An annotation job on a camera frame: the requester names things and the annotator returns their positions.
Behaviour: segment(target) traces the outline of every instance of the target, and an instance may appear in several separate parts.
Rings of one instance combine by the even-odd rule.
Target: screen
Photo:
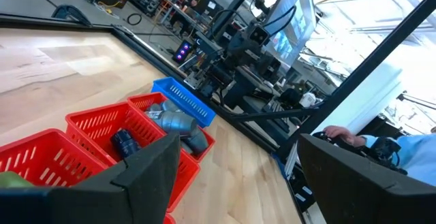
[[[286,13],[293,5],[296,11],[290,24],[283,30],[271,36],[271,41],[266,45],[266,50],[278,60],[290,67],[298,57],[315,29],[315,12],[313,0],[277,0],[266,19],[266,24],[272,22]],[[277,22],[265,27],[273,34],[280,29],[290,18],[291,12]]]

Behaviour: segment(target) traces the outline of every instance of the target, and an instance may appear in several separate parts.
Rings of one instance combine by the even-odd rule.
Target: blue basket
[[[162,78],[153,82],[151,92],[160,92],[173,101],[186,114],[193,116],[201,128],[211,125],[215,112],[192,95],[174,78]]]

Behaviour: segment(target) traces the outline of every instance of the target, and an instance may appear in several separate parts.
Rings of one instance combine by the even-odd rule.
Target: orange object
[[[0,172],[13,171],[39,187],[69,187],[106,168],[58,129],[0,147]]]
[[[67,135],[108,166],[120,161],[110,137],[123,128],[141,145],[147,146],[165,136],[143,112],[125,102],[68,114]],[[196,178],[200,166],[184,150],[181,151],[176,181],[167,212],[172,212]]]
[[[168,98],[165,97],[164,94],[160,92],[156,93],[149,93],[144,95],[136,95],[133,97],[127,98],[128,102],[139,109],[140,112],[144,112],[149,106],[153,105],[154,103],[162,103],[166,101]],[[215,144],[215,140],[210,136],[205,130],[203,130],[201,127],[199,129],[204,133],[204,136],[206,136],[208,148],[201,153],[200,155],[189,155],[190,157],[193,157],[198,163],[203,160],[203,158],[206,156],[206,154],[211,150],[212,146]]]
[[[176,224],[176,221],[169,214],[167,214],[163,220],[163,224]]]

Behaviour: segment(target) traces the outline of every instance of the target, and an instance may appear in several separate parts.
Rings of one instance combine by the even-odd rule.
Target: wooden table
[[[0,29],[0,144],[67,113],[149,92],[164,75],[109,33]],[[300,223],[275,161],[222,118],[217,143],[171,214],[178,224]]]

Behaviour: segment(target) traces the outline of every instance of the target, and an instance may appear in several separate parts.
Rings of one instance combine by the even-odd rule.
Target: gray pipe fitting
[[[182,112],[146,112],[165,132],[177,131],[181,136],[190,136],[197,128],[197,121]]]
[[[149,106],[149,108],[147,108],[147,111],[158,112],[158,111],[162,111],[162,108],[161,106],[159,106],[159,104],[153,104]]]
[[[166,100],[161,103],[161,107],[163,111],[170,111],[170,112],[181,112],[180,108],[174,102],[171,100]]]
[[[192,149],[195,155],[203,153],[209,146],[206,136],[204,136],[203,132],[198,127],[192,132],[190,138],[184,138],[183,141]]]

